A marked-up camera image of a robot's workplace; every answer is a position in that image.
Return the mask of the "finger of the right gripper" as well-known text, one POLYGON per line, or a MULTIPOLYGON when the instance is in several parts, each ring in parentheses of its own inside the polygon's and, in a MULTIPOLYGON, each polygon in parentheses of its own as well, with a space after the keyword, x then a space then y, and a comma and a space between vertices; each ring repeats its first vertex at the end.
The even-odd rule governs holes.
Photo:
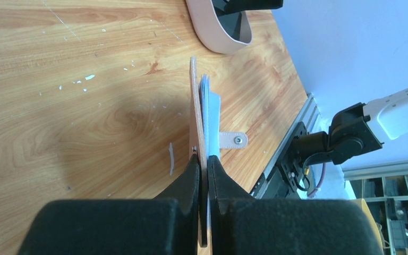
POLYGON ((230 0, 223 10, 226 14, 242 11, 275 10, 283 7, 283 0, 230 0))

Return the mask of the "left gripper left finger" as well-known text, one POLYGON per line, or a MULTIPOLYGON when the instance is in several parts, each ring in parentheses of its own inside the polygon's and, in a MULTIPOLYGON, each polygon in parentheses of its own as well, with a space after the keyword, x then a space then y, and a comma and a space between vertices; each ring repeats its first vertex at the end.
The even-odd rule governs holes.
POLYGON ((71 199, 47 203, 18 254, 196 254, 200 164, 152 199, 71 199))

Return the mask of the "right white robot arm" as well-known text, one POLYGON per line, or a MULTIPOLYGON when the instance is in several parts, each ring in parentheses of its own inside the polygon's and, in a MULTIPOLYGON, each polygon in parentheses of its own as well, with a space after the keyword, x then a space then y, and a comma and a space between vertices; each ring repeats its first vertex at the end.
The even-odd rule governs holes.
POLYGON ((266 170, 286 180, 306 167, 342 164, 403 143, 408 153, 408 1, 213 1, 241 39, 244 11, 272 10, 328 131, 286 139, 266 170))

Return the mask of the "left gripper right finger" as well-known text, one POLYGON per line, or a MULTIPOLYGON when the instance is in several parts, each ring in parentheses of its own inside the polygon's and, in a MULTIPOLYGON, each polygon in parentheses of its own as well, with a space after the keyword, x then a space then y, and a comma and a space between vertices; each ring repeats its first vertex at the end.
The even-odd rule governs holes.
POLYGON ((212 254, 382 254, 351 200, 255 199, 208 159, 212 254))

